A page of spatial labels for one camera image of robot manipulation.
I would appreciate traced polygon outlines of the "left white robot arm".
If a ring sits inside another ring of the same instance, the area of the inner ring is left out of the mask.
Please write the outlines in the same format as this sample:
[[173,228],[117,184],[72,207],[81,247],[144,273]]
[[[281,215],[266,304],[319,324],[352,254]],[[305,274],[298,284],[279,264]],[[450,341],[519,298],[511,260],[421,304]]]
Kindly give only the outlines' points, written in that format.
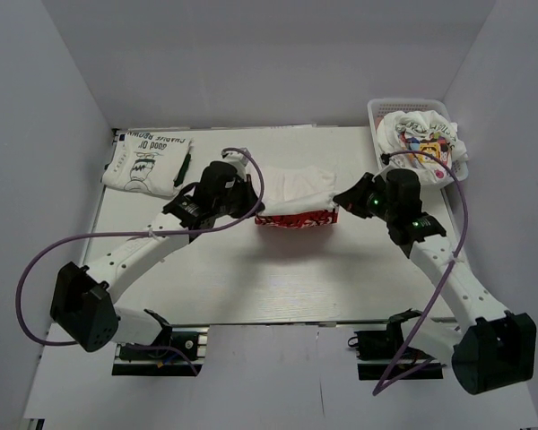
[[247,161],[231,151],[211,162],[141,233],[82,267],[70,262],[57,274],[52,319],[85,351],[110,342],[141,345],[151,357],[171,347],[171,326],[149,309],[132,311],[117,301],[139,278],[170,254],[210,233],[217,219],[247,219],[261,207]]

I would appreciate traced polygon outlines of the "white t-shirt colourful cartoon print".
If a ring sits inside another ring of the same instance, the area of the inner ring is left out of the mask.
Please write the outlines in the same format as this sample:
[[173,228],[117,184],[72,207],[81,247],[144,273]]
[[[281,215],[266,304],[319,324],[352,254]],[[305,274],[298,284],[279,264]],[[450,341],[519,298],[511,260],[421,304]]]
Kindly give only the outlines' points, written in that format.
[[452,182],[447,170],[468,160],[457,124],[435,110],[388,113],[376,137],[380,152],[393,155],[389,166],[410,169],[423,186],[445,187]]

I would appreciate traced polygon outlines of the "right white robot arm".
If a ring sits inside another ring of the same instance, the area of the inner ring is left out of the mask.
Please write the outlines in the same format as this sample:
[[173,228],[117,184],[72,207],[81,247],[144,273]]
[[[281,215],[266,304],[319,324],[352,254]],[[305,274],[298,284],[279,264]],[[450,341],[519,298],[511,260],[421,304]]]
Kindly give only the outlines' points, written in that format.
[[430,280],[452,311],[452,331],[431,322],[426,312],[392,316],[386,344],[398,357],[419,349],[451,367],[472,394],[530,380],[534,374],[536,325],[528,314],[514,314],[459,260],[444,227],[422,208],[421,184],[407,169],[386,176],[365,174],[334,202],[362,219],[386,223],[392,242]]

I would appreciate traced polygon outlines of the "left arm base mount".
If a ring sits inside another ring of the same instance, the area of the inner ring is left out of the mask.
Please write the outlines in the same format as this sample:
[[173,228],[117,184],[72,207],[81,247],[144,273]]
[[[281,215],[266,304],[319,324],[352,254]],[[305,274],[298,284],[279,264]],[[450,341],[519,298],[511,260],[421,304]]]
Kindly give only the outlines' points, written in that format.
[[196,377],[205,359],[208,329],[174,328],[156,346],[118,345],[113,376]]

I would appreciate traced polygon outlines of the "white t-shirt red print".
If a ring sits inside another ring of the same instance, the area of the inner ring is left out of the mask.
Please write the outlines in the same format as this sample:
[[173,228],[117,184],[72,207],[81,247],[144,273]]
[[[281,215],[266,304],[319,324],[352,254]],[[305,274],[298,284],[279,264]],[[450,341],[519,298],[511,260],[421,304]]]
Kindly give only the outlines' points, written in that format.
[[264,208],[255,215],[259,227],[303,229],[332,225],[338,220],[336,174],[315,166],[261,168]]

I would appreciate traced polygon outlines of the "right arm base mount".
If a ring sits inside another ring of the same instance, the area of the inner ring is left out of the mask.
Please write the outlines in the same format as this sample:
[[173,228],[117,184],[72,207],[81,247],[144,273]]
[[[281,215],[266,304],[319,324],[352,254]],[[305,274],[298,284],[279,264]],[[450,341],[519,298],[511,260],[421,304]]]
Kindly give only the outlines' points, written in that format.
[[[391,343],[387,330],[356,331],[348,339],[347,346],[356,353],[360,381],[377,381],[400,348],[398,343]],[[421,350],[411,347],[404,351],[387,379],[405,374],[429,359],[428,364],[415,373],[407,374],[404,380],[442,380],[443,365]]]

